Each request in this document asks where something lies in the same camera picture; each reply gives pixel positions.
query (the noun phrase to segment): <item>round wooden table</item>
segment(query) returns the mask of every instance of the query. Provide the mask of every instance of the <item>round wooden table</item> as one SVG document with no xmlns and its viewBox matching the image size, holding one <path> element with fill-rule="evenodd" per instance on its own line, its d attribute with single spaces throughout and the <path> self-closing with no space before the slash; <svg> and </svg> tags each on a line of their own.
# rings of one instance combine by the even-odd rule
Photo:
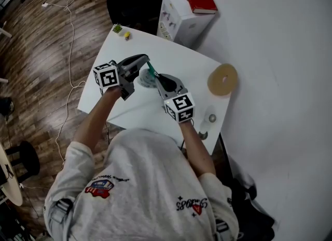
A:
<svg viewBox="0 0 332 241">
<path fill-rule="evenodd" d="M 16 174 L 11 166 L 10 160 L 6 154 L 6 151 L 0 143 L 0 165 L 5 173 L 5 176 L 8 176 L 6 165 L 8 165 L 9 170 L 13 173 L 13 177 L 9 177 L 7 182 L 0 186 L 2 192 L 6 197 L 17 206 L 21 206 L 23 203 L 22 192 L 20 189 L 19 182 L 17 181 Z"/>
</svg>

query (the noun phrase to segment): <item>white marker cube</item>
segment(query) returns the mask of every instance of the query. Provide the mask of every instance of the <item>white marker cube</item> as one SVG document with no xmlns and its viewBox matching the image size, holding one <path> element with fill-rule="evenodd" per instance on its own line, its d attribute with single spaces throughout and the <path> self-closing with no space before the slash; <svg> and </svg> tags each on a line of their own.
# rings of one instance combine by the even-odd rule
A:
<svg viewBox="0 0 332 241">
<path fill-rule="evenodd" d="M 178 123 L 195 115 L 195 103 L 191 94 L 185 93 L 164 101 L 166 112 Z"/>
<path fill-rule="evenodd" d="M 101 89 L 120 84 L 117 68 L 111 64 L 102 64 L 93 68 L 95 82 Z"/>
</svg>

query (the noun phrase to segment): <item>office chair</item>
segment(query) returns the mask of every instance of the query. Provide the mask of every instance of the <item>office chair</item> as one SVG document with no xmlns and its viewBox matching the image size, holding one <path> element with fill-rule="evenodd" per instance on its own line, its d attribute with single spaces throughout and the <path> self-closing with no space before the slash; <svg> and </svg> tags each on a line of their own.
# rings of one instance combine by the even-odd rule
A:
<svg viewBox="0 0 332 241">
<path fill-rule="evenodd" d="M 135 26 L 159 17 L 162 0 L 107 0 L 107 9 L 113 24 Z"/>
</svg>

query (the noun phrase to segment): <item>sweatshirt sleeve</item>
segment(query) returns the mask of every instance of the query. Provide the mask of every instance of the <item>sweatshirt sleeve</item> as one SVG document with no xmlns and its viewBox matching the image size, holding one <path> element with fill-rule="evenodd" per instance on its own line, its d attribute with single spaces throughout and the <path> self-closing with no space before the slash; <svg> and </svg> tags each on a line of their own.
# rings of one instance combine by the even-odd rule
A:
<svg viewBox="0 0 332 241">
<path fill-rule="evenodd" d="M 71 203 L 72 206 L 76 197 L 91 181 L 93 175 L 94 160 L 91 150 L 87 146 L 73 141 L 67 148 L 63 169 L 58 173 L 45 199 L 45 224 L 48 232 L 55 240 L 61 238 L 55 238 L 53 235 L 63 233 L 65 231 L 64 227 L 70 223 L 66 222 L 70 217 L 69 213 L 64 213 L 63 217 L 60 213 L 62 218 L 59 219 L 58 207 L 63 207 L 63 202 L 61 201 L 58 204 L 57 202 L 65 200 L 67 203 Z"/>
<path fill-rule="evenodd" d="M 236 240 L 239 223 L 231 207 L 231 189 L 224 186 L 212 173 L 205 173 L 198 178 L 211 204 L 216 221 L 217 240 Z"/>
</svg>

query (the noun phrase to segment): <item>white sweatshirt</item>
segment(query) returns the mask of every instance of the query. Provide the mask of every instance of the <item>white sweatshirt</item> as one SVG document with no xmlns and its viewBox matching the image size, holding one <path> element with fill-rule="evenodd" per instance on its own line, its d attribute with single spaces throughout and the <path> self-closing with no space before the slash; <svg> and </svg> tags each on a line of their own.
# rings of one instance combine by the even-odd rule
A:
<svg viewBox="0 0 332 241">
<path fill-rule="evenodd" d="M 198 179 L 175 142 L 124 130 L 110 143 L 96 177 L 91 150 L 72 142 L 45 201 L 56 240 L 236 240 L 231 190 L 211 173 Z M 68 213 L 56 206 L 69 199 Z"/>
</svg>

